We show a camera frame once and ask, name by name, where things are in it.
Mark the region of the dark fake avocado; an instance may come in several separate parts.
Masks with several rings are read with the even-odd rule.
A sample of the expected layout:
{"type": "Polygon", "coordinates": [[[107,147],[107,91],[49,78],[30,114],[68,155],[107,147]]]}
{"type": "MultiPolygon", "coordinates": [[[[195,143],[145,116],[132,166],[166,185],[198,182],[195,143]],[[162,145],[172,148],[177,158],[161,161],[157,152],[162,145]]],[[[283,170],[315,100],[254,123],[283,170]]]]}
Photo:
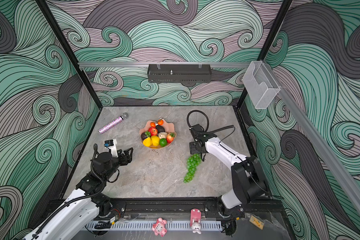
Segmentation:
{"type": "Polygon", "coordinates": [[[158,133],[163,133],[163,132],[166,131],[165,128],[163,126],[160,126],[160,125],[156,125],[156,129],[157,129],[158,133]]]}

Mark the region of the green fake lime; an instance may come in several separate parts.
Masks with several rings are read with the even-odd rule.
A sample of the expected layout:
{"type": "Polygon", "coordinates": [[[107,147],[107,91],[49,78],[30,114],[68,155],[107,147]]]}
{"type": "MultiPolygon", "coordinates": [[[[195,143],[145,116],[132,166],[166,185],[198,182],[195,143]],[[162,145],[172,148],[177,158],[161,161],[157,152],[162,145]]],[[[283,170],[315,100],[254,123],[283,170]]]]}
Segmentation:
{"type": "Polygon", "coordinates": [[[168,142],[167,142],[167,139],[166,139],[166,138],[160,139],[159,145],[160,145],[161,147],[165,147],[167,144],[168,144],[168,142]]]}

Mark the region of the dark brown fake fig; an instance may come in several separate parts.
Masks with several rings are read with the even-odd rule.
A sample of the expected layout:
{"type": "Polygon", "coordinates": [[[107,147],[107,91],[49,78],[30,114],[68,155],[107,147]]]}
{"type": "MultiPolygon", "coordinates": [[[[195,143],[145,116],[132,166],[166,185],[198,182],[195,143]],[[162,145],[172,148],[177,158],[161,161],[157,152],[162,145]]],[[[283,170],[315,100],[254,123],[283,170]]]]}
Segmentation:
{"type": "Polygon", "coordinates": [[[145,139],[147,139],[147,138],[150,138],[150,137],[151,137],[151,133],[150,133],[149,131],[143,132],[143,133],[141,134],[141,139],[142,139],[142,141],[145,140],[145,139]]]}

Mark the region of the beige fake pear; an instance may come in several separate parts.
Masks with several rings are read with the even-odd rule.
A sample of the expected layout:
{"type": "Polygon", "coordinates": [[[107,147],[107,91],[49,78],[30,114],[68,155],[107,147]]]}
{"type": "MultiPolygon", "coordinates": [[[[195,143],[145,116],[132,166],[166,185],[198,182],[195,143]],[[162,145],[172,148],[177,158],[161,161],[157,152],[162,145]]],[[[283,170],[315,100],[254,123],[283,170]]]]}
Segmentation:
{"type": "Polygon", "coordinates": [[[168,133],[166,133],[166,132],[158,133],[159,139],[166,139],[166,138],[167,138],[167,135],[168,135],[168,133]]]}

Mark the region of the yellow fake pear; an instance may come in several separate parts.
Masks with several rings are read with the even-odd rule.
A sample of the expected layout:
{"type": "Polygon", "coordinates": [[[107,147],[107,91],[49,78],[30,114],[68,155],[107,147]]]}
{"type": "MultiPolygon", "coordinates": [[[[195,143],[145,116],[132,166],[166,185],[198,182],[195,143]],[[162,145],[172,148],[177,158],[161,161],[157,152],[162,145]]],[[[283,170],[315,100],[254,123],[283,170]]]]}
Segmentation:
{"type": "Polygon", "coordinates": [[[143,145],[145,147],[150,147],[152,145],[152,139],[151,138],[146,138],[143,140],[143,145]]]}

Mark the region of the red fake apple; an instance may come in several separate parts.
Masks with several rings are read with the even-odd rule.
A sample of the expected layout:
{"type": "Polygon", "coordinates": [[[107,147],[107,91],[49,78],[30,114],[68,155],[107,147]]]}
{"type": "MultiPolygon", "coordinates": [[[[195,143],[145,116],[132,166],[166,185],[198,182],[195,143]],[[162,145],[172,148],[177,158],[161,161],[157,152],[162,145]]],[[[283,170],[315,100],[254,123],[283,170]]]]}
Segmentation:
{"type": "Polygon", "coordinates": [[[158,135],[158,130],[156,127],[150,127],[148,131],[149,131],[151,137],[158,135]]]}

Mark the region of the yellow fake lemon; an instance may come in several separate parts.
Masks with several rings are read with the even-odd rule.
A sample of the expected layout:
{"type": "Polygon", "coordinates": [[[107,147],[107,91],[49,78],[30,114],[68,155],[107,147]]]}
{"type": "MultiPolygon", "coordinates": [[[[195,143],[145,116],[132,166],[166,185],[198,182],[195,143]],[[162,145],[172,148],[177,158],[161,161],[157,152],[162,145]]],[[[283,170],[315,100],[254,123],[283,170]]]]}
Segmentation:
{"type": "Polygon", "coordinates": [[[160,138],[158,136],[151,136],[152,145],[157,147],[160,145],[160,138]]]}

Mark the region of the red fake strawberry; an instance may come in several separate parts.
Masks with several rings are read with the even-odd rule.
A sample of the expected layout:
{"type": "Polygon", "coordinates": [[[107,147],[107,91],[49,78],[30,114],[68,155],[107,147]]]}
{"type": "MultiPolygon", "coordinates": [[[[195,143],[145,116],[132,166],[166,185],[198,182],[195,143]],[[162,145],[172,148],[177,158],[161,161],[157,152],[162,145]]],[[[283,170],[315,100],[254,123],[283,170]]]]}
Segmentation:
{"type": "Polygon", "coordinates": [[[175,133],[168,133],[166,137],[167,143],[170,144],[175,139],[175,137],[176,137],[175,133]]]}

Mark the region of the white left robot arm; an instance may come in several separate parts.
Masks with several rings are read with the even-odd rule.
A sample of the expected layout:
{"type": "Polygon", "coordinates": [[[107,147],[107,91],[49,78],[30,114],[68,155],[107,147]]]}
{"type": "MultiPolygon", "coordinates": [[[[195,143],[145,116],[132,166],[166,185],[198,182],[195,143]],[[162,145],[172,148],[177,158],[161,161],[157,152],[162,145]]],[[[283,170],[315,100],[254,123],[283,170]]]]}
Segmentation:
{"type": "Polygon", "coordinates": [[[116,140],[105,141],[106,152],[100,153],[94,144],[90,171],[71,192],[69,197],[53,211],[24,240],[70,240],[89,222],[98,216],[108,217],[112,211],[111,199],[102,194],[114,174],[120,175],[119,167],[133,160],[133,148],[118,150],[116,140]]]}

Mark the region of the green fake grape bunch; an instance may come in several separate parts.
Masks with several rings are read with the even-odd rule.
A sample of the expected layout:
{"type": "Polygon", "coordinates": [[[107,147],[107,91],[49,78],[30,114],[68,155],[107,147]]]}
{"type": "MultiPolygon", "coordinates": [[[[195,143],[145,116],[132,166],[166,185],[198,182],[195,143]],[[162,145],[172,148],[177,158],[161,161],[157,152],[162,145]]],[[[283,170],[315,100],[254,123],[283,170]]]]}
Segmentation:
{"type": "Polygon", "coordinates": [[[202,162],[201,154],[194,154],[187,159],[187,173],[184,177],[184,183],[189,183],[193,180],[198,166],[202,162]]]}

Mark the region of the pink scalloped fruit bowl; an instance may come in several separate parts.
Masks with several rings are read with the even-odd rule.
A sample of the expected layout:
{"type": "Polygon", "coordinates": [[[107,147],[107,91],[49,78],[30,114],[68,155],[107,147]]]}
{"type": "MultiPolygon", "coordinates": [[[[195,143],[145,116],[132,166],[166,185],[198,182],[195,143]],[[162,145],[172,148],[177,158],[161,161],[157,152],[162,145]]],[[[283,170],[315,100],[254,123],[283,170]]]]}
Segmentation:
{"type": "MultiPolygon", "coordinates": [[[[155,122],[156,125],[158,125],[157,121],[148,121],[147,124],[146,124],[146,126],[145,126],[144,128],[142,128],[142,129],[140,129],[140,131],[139,131],[139,135],[140,135],[140,136],[141,136],[141,134],[142,134],[143,132],[146,132],[146,131],[149,130],[149,128],[151,127],[151,122],[155,122]]],[[[163,124],[162,126],[165,128],[165,130],[166,130],[165,132],[166,132],[166,133],[175,133],[176,136],[177,136],[177,133],[175,132],[175,126],[174,126],[174,124],[172,124],[172,123],[167,123],[167,121],[164,120],[164,124],[163,124]]],[[[175,141],[175,139],[174,139],[170,144],[167,144],[165,147],[161,147],[160,145],[157,146],[157,147],[154,147],[153,145],[151,145],[150,147],[147,147],[147,148],[150,148],[150,149],[162,149],[162,148],[166,148],[166,147],[170,146],[174,141],[175,141]]]]}

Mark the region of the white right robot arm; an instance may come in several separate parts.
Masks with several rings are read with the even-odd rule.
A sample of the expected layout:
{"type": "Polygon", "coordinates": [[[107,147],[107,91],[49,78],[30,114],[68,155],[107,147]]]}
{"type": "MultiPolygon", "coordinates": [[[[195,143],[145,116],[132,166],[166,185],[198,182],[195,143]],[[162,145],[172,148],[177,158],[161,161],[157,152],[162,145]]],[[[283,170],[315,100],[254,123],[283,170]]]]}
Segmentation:
{"type": "Polygon", "coordinates": [[[218,211],[227,216],[231,209],[246,205],[268,193],[268,183],[260,161],[247,157],[223,143],[216,133],[235,129],[233,125],[206,132],[199,124],[190,127],[193,142],[190,143],[191,154],[210,154],[220,160],[231,170],[232,189],[221,195],[218,200],[218,211]]]}

